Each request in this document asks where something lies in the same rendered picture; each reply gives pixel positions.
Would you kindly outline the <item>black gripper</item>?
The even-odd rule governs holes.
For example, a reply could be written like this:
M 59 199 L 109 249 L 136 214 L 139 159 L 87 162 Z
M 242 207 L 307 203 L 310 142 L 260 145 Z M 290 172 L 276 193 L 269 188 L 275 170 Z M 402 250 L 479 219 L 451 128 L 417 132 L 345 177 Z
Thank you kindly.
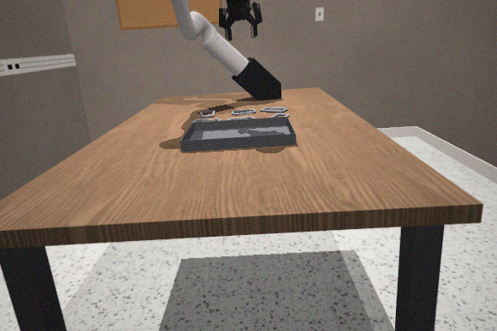
M 248 20 L 251 27 L 251 37 L 258 35 L 257 24 L 262 22 L 259 3 L 250 4 L 250 0 L 227 0 L 227 8 L 219 8 L 219 27 L 225 29 L 227 40 L 232 40 L 231 26 L 235 21 Z M 254 17 L 250 10 L 254 11 Z M 229 14 L 226 20 L 226 15 Z M 230 20 L 231 19 L 231 20 Z

